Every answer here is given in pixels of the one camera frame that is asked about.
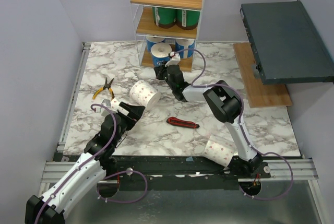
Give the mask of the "blue paper roll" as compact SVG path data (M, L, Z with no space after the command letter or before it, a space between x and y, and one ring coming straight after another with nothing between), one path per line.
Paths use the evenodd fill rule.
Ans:
M181 59L191 58L194 54L193 49L195 48L196 41L193 39L176 39L175 50L180 51L185 49L183 52L179 52Z

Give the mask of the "green roll back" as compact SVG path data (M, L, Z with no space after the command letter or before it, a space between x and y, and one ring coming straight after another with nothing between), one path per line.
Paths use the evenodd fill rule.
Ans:
M152 7L154 24L160 28L171 28L176 24L176 9Z

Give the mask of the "green roll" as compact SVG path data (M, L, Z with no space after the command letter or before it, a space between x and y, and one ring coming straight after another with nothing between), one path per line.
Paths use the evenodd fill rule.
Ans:
M200 12L186 9L176 11L176 24L184 30L193 30L199 22Z
M154 24L160 28L171 28L176 24L176 9L152 7Z

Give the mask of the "green roll front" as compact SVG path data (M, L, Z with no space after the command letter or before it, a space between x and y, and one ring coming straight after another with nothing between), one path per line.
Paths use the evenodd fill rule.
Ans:
M200 12L186 9L176 11L176 24L184 30L193 30L199 22Z

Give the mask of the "white wire wooden shelf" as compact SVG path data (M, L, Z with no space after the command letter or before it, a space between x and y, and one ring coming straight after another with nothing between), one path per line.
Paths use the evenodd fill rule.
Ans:
M129 0L139 65L153 68L151 47L163 41L192 50L205 0Z

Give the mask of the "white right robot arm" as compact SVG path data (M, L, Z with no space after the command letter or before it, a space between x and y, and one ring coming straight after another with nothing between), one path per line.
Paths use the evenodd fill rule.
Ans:
M178 65L160 65L154 68L156 79L165 81L178 101L204 101L215 118L225 124L236 145L238 158L229 165L232 171L246 178L265 175L268 165L253 147L246 129L244 103L237 91L220 80L213 85L192 86L186 82Z

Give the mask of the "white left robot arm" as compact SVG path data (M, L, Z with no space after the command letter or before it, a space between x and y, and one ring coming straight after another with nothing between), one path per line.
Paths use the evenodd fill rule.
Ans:
M145 107L120 102L120 109L105 108L108 115L68 172L41 196L26 204L25 223L65 223L72 209L99 181L115 176L111 155L125 132L142 117Z

